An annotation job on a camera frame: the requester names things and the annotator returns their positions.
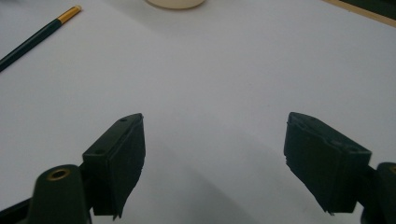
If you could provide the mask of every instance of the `gold pencil ferrule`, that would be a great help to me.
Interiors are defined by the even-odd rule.
[[[64,24],[68,20],[70,20],[72,17],[74,17],[76,14],[78,14],[81,11],[81,6],[75,6],[71,7],[69,10],[67,10],[64,14],[60,15],[57,19]]]

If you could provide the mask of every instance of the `white surface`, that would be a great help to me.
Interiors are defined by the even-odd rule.
[[[319,0],[0,0],[0,57],[75,4],[0,74],[0,209],[141,112],[146,164],[116,223],[360,223],[359,205],[323,213],[290,171],[286,121],[314,116],[372,166],[396,161],[395,28]]]

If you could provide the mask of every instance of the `pencil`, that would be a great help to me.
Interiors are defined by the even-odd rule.
[[[0,60],[0,72],[6,69],[9,65],[17,61],[23,54],[34,48],[45,38],[58,30],[65,22],[70,20],[81,11],[81,6],[74,6],[67,10],[64,14],[48,23],[41,28],[37,33],[29,37],[25,42],[20,44],[17,48],[12,50],[6,57]]]

